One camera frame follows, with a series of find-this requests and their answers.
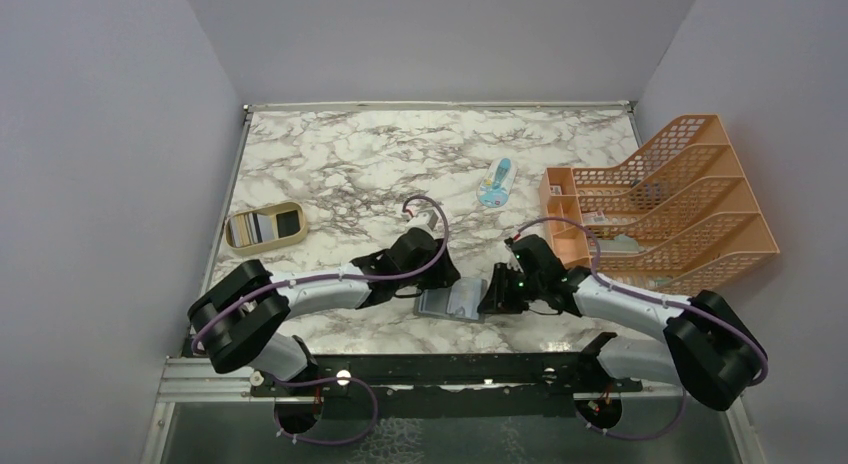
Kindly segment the taupe leather card holder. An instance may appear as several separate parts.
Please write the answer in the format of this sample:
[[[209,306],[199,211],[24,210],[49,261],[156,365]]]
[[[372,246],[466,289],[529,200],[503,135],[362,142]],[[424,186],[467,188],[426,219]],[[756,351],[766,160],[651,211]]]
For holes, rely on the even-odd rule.
[[[482,278],[463,277],[449,288],[425,290],[416,298],[416,316],[468,323],[482,323],[478,306],[487,289]]]

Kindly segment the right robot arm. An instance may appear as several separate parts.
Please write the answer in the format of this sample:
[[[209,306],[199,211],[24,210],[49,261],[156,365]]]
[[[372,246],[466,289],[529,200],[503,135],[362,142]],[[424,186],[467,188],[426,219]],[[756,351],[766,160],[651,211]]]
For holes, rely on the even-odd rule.
[[[542,301],[557,315],[605,320],[640,333],[638,339],[611,333],[584,349],[576,368],[585,388],[600,391],[623,379],[661,382],[724,411],[765,377],[764,348],[720,295],[664,295],[615,283],[586,266],[568,268],[536,235],[506,245],[515,263],[495,264],[479,313],[521,314]]]

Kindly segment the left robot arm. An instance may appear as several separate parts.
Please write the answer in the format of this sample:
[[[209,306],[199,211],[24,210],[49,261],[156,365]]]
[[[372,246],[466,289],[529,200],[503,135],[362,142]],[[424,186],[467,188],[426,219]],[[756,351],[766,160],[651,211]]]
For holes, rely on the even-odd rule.
[[[260,260],[247,260],[189,308],[196,332],[191,348],[204,353],[219,374],[250,367],[273,377],[288,393],[302,394],[313,385],[317,363],[300,337],[279,333],[285,320],[373,307],[399,297],[405,288],[443,289],[459,278],[446,239],[420,228],[337,270],[274,277]]]

